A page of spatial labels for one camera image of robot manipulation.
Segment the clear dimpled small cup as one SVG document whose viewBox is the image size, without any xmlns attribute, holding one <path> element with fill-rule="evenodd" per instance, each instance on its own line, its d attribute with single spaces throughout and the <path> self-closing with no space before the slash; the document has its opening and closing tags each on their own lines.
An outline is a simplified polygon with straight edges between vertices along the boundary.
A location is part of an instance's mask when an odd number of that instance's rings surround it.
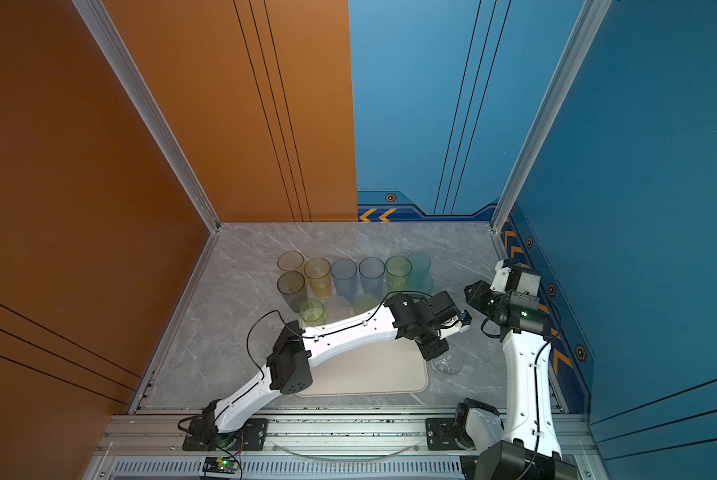
<svg viewBox="0 0 717 480">
<path fill-rule="evenodd" d="M 342 296 L 332 296 L 324 302 L 326 321 L 332 323 L 350 317 L 350 301 Z"/>
</svg>

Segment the clear faceted small cup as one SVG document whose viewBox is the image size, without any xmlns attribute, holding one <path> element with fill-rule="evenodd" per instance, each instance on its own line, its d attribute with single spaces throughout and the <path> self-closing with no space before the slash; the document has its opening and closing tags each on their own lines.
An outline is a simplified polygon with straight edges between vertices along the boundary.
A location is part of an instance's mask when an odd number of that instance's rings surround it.
<svg viewBox="0 0 717 480">
<path fill-rule="evenodd" d="M 432 366 L 442 374 L 457 375 L 463 369 L 464 360 L 460 354 L 452 350 L 431 361 Z"/>
</svg>

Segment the small green cup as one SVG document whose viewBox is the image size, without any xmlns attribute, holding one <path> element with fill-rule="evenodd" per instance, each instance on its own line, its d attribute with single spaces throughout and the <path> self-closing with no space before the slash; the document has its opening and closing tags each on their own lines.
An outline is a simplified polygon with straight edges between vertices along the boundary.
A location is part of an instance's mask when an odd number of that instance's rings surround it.
<svg viewBox="0 0 717 480">
<path fill-rule="evenodd" d="M 372 294 L 361 294 L 352 300 L 354 315 L 361 315 L 374 310 L 380 304 L 380 300 Z"/>
<path fill-rule="evenodd" d="M 300 322 L 304 327 L 318 327 L 326 323 L 326 310 L 320 300 L 308 300 L 300 306 Z"/>
</svg>

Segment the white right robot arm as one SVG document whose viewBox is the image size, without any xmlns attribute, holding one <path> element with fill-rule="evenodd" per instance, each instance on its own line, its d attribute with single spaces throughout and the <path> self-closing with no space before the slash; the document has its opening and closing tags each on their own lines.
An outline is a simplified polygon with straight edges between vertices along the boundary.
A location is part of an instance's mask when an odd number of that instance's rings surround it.
<svg viewBox="0 0 717 480">
<path fill-rule="evenodd" d="M 555 338 L 539 298 L 500 292 L 481 280 L 465 288 L 468 304 L 501 328 L 508 368 L 508 406 L 502 439 L 478 446 L 476 479 L 576 479 L 554 428 L 549 363 Z"/>
</svg>

